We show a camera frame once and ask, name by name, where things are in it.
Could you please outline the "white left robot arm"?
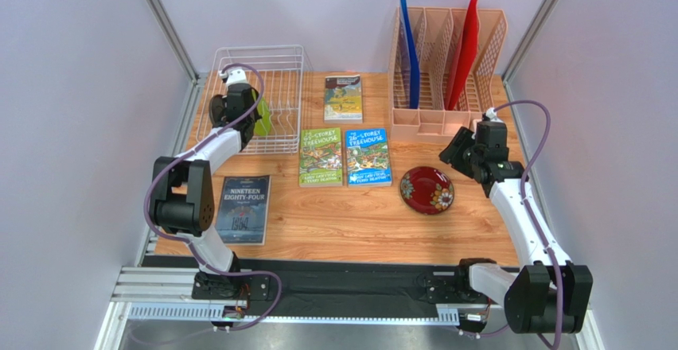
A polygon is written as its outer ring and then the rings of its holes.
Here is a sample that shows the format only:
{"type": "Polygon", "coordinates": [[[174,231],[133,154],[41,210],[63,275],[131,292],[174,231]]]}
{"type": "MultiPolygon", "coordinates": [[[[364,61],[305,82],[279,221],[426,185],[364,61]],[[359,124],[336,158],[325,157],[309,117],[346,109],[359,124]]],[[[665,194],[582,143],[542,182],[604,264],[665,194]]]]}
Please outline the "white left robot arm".
{"type": "Polygon", "coordinates": [[[146,224],[158,236],[185,244],[207,274],[233,277],[240,270],[212,225],[212,175],[251,141],[261,99],[247,82],[229,85],[213,99],[216,121],[209,135],[183,154],[154,163],[144,198],[146,224]]]}

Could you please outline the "red floral plate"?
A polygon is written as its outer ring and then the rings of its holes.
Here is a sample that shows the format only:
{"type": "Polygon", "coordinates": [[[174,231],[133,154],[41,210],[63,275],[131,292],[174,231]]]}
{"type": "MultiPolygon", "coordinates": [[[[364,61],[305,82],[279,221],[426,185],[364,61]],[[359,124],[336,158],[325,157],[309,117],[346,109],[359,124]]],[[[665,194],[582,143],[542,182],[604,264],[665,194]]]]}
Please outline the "red floral plate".
{"type": "Polygon", "coordinates": [[[448,210],[455,197],[451,179],[430,166],[409,169],[399,183],[399,194],[408,207],[427,216],[448,210]]]}

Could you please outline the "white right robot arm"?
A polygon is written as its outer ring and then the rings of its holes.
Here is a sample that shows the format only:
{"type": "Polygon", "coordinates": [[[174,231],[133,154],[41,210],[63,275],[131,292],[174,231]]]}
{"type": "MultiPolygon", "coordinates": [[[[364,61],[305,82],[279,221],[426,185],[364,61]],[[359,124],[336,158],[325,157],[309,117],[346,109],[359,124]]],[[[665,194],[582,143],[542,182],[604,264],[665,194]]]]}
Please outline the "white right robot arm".
{"type": "Polygon", "coordinates": [[[480,121],[475,130],[461,127],[440,153],[440,160],[481,185],[499,212],[520,261],[512,274],[490,259],[463,259],[458,285],[480,294],[505,312],[514,333],[574,334],[585,323],[594,279],[576,265],[550,233],[533,205],[523,164],[509,160],[508,128],[480,121]]]}

